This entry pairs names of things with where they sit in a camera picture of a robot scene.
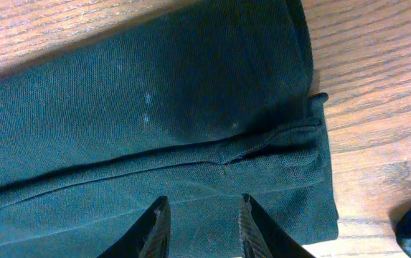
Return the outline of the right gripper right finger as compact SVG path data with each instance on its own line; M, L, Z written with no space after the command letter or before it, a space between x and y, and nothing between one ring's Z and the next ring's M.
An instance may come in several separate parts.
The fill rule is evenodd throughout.
M247 193L240 202L238 226L243 258L315 258Z

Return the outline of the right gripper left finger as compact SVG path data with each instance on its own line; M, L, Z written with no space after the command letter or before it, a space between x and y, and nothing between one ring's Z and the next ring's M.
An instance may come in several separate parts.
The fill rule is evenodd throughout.
M170 236L170 205L166 196L160 196L98 258L168 258Z

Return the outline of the black t-shirt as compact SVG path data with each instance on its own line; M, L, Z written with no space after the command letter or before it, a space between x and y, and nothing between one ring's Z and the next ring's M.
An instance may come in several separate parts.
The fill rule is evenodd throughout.
M0 257L96 257L157 199L172 257L237 257L251 194L338 236L297 0L201 1L0 80Z

